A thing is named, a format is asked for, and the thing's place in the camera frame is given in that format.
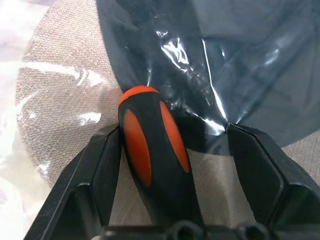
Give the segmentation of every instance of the screwdriver handle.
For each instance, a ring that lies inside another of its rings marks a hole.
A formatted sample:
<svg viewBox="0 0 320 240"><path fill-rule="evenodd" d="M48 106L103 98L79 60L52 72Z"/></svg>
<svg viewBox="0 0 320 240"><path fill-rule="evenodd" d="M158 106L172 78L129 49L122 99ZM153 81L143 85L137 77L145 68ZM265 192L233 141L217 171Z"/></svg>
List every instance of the screwdriver handle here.
<svg viewBox="0 0 320 240"><path fill-rule="evenodd" d="M120 99L118 118L128 165L152 222L202 225L188 153L159 92L131 88Z"/></svg>

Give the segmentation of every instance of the shiny plastic film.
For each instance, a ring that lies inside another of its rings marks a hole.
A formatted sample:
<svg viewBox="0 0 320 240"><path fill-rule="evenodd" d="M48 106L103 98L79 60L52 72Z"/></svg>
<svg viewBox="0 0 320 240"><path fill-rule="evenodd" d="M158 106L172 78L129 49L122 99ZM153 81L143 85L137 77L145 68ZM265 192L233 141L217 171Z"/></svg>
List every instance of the shiny plastic film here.
<svg viewBox="0 0 320 240"><path fill-rule="evenodd" d="M4 0L0 20L0 239L24 237L138 85L178 124L206 224L254 221L228 123L268 133L320 184L320 2ZM110 224L150 223L123 159Z"/></svg>

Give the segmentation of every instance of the woven texture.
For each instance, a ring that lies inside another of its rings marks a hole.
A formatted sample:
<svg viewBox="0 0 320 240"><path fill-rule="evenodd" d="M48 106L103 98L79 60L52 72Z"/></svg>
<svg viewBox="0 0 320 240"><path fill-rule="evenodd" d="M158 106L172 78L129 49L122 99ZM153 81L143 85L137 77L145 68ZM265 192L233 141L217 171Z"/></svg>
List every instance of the woven texture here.
<svg viewBox="0 0 320 240"><path fill-rule="evenodd" d="M18 127L50 186L99 128L117 122L121 91L105 50L95 0L57 0L37 27L16 86ZM320 184L320 133L284 148ZM254 221L233 158L189 150L207 224ZM124 157L111 225L150 224Z"/></svg>

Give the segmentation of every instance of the burlap fabric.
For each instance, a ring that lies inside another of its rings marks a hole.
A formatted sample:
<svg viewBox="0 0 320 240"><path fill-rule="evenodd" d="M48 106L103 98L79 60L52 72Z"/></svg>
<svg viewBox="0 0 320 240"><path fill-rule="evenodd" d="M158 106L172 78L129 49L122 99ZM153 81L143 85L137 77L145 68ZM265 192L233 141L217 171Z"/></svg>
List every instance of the burlap fabric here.
<svg viewBox="0 0 320 240"><path fill-rule="evenodd" d="M24 146L50 186L99 128L117 122L121 91L105 50L95 0L57 0L34 32L16 86ZM320 133L284 148L320 184ZM189 150L207 224L253 221L232 157ZM150 224L125 159L112 225Z"/></svg>

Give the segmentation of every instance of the orange and black handle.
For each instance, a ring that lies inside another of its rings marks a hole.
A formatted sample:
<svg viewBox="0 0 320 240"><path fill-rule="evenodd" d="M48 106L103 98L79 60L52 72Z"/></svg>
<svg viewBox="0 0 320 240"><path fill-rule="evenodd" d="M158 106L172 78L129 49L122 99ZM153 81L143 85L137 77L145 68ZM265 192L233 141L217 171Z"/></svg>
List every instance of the orange and black handle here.
<svg viewBox="0 0 320 240"><path fill-rule="evenodd" d="M120 99L118 117L128 165L152 222L202 225L188 153L159 92L131 88Z"/></svg>

